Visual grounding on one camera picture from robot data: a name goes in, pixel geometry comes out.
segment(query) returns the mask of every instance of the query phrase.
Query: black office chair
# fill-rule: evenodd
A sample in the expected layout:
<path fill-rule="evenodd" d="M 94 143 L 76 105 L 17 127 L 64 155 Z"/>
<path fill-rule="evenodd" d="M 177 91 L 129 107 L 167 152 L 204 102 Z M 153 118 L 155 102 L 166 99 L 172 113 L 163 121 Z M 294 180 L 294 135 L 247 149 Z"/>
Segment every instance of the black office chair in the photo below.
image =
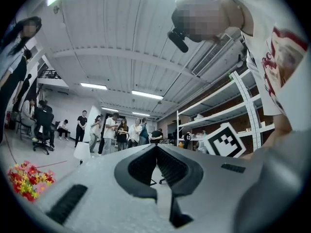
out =
<path fill-rule="evenodd" d="M 39 142 L 33 143 L 33 149 L 35 151 L 37 148 L 41 148 L 42 150 L 46 151 L 47 155 L 49 155 L 49 150 L 54 151 L 54 149 L 47 145 L 46 140 L 50 138 L 51 124 L 54 119 L 54 115 L 52 113 L 48 113 L 45 110 L 38 109 L 35 114 L 35 118 L 37 120 L 35 132 Z"/>

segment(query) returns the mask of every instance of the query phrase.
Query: lampshade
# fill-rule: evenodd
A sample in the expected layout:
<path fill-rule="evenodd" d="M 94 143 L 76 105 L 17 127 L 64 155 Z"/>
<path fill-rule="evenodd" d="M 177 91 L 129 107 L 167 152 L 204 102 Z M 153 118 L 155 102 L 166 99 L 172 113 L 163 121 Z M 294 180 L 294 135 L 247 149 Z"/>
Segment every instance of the lampshade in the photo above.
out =
<path fill-rule="evenodd" d="M 73 156 L 83 161 L 90 159 L 91 153 L 89 152 L 89 144 L 86 142 L 78 142 L 77 147 L 73 153 Z"/>

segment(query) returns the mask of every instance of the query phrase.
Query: white pants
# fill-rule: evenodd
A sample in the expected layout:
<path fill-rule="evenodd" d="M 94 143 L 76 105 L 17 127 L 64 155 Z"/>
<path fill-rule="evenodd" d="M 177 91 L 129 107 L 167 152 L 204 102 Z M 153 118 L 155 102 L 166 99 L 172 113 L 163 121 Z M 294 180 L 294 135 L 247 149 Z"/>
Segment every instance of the white pants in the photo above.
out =
<path fill-rule="evenodd" d="M 103 155 L 111 153 L 111 140 L 110 138 L 104 138 L 105 144 L 103 148 Z"/>

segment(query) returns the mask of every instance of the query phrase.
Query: black t-shirt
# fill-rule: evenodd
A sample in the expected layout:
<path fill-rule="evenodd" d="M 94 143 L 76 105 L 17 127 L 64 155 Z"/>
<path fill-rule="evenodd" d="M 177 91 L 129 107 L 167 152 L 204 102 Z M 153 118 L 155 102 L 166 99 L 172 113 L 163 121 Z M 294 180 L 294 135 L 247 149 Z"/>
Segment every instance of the black t-shirt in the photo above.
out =
<path fill-rule="evenodd" d="M 127 131 L 128 132 L 128 127 L 126 126 L 126 129 L 120 124 L 118 127 L 118 131 Z M 117 142 L 126 142 L 127 135 L 126 134 L 119 134 L 117 133 Z"/>
<path fill-rule="evenodd" d="M 80 121 L 81 125 L 84 126 L 87 123 L 87 118 L 83 116 L 79 116 L 78 121 Z"/>
<path fill-rule="evenodd" d="M 163 140 L 163 133 L 161 131 L 155 130 L 152 132 L 151 137 L 159 137 L 162 136 L 162 139 L 158 139 L 158 140 L 150 140 L 150 143 L 160 143 L 160 140 Z"/>

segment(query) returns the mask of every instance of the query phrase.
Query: white shelving unit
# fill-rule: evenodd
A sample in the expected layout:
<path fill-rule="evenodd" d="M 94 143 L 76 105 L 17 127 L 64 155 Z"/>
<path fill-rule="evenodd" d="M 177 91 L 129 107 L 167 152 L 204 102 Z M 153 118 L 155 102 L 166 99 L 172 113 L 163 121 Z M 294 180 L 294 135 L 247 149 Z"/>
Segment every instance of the white shelving unit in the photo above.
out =
<path fill-rule="evenodd" d="M 189 128 L 190 130 L 192 130 L 194 128 L 199 128 L 214 123 L 220 123 L 222 121 L 227 121 L 229 119 L 248 114 L 251 124 L 251 130 L 238 133 L 238 135 L 239 137 L 245 137 L 250 135 L 253 136 L 253 148 L 254 150 L 256 150 L 257 148 L 261 147 L 260 133 L 274 129 L 274 124 L 261 128 L 261 124 L 259 123 L 259 117 L 256 111 L 256 108 L 262 107 L 260 94 L 251 97 L 249 93 L 249 89 L 253 88 L 256 85 L 251 71 L 247 70 L 241 75 L 238 75 L 235 71 L 231 74 L 231 77 L 233 78 L 232 81 L 230 81 L 228 84 L 221 87 L 214 93 L 210 94 L 206 98 L 202 99 L 201 101 L 181 112 L 177 111 L 177 122 L 179 121 L 180 115 L 194 117 L 197 114 L 201 114 L 213 108 L 216 108 L 240 95 L 242 95 L 243 102 L 199 120 L 190 121 L 181 125 L 177 123 L 177 131 L 179 132 L 183 128 Z"/>

